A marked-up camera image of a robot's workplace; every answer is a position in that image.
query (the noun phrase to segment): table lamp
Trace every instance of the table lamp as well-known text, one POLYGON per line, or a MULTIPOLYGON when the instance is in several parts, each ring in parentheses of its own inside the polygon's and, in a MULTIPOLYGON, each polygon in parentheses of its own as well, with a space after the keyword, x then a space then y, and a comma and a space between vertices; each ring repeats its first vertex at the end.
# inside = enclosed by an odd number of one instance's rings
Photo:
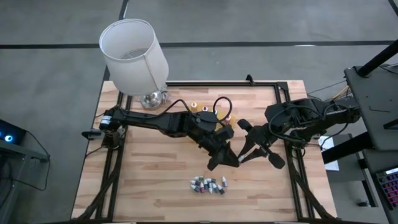
POLYGON ((111 24, 101 34, 99 47, 120 92, 141 96, 144 108, 162 104, 169 65, 148 22, 124 19, 111 24))

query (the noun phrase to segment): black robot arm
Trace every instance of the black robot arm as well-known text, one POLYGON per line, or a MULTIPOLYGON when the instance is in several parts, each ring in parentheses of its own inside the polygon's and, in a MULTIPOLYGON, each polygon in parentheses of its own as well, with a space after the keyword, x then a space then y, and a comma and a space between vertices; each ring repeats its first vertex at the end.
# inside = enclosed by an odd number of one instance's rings
POLYGON ((117 142, 115 135, 118 135, 118 129, 125 125, 156 129, 171 138, 190 137, 199 148, 208 151, 211 157, 207 165, 209 170, 213 170, 218 164, 239 167, 238 157, 227 142, 233 137, 234 131, 231 125, 224 125, 216 130, 217 117, 212 112, 182 111, 154 115, 127 111, 115 106, 105 111, 99 125, 99 129, 105 133, 103 145, 114 147, 117 142))
POLYGON ((281 169, 285 161, 269 149, 276 140, 284 139, 295 147, 304 147, 312 136, 325 134, 330 126, 356 122, 360 113, 353 98, 329 102, 301 99, 268 106, 265 116, 268 123, 262 126, 252 126, 245 119, 238 121, 238 125, 248 132, 245 145, 238 155, 239 162, 268 157, 274 167, 281 169), (245 156, 256 144, 259 148, 245 156))

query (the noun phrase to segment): wooden tabletop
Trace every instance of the wooden tabletop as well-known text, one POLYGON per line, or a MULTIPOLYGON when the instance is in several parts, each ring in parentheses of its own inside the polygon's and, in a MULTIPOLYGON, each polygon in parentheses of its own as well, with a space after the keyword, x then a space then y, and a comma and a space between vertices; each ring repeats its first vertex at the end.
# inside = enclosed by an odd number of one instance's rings
MULTIPOLYGON (((292 100, 306 98, 301 80, 287 81, 292 100)), ((169 87, 170 102, 156 111, 160 113, 173 101, 182 98, 188 104, 203 103, 211 106, 219 96, 227 96, 233 102, 236 120, 244 118, 250 123, 267 122, 264 112, 276 103, 270 87, 169 87)), ((116 104, 118 91, 113 82, 104 82, 97 114, 116 104)), ((227 112, 228 103, 220 101, 218 111, 227 112)), ((134 97, 133 111, 144 111, 138 97, 134 97)), ((183 111, 177 104, 170 111, 183 111)), ((98 127, 101 118, 96 118, 98 127)), ((244 144, 245 131, 234 124, 231 147, 239 154, 244 144)), ((239 168, 218 166, 210 172, 206 165, 209 157, 190 138, 169 138, 156 130, 129 127, 119 180, 114 221, 130 222, 264 222, 296 221, 294 200, 287 166, 279 170, 265 158, 257 158, 239 168), (226 193, 199 194, 190 188, 195 176, 228 181, 226 193)), ((88 152, 100 147, 101 140, 93 140, 88 152)), ((286 159, 282 141, 271 150, 286 159)), ((79 216, 98 193, 103 175, 106 149, 90 155, 83 167, 72 217, 79 216)), ((336 215, 330 186, 318 147, 309 146, 304 157, 310 189, 326 208, 336 215)), ((303 213, 306 215, 302 192, 303 213)), ((109 198, 104 209, 107 210, 109 198)))

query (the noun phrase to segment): white paper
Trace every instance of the white paper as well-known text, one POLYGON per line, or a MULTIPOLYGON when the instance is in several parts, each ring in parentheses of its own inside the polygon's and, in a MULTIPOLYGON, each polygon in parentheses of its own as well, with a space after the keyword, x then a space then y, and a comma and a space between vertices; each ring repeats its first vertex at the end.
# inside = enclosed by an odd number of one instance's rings
MULTIPOLYGON (((318 140, 319 145, 322 145, 322 143, 324 142, 324 140, 327 138, 328 136, 321 136, 318 140)), ((326 151, 332 147, 334 147, 335 144, 333 143, 333 138, 330 138, 328 140, 326 140, 326 142, 324 143, 324 145, 322 146, 322 151, 326 151)), ((325 169, 326 170, 332 170, 332 171, 339 171, 338 168, 338 162, 337 161, 333 161, 333 162, 329 162, 328 164, 325 164, 325 169)))

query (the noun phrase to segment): blue light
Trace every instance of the blue light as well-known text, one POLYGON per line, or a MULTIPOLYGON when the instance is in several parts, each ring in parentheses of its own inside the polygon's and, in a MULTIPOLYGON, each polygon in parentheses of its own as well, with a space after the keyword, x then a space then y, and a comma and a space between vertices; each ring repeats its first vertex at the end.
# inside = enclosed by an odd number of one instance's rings
POLYGON ((8 135, 8 136, 6 136, 6 137, 4 138, 4 140, 6 140, 6 142, 11 142, 12 139, 13 139, 13 137, 10 136, 10 135, 8 135))

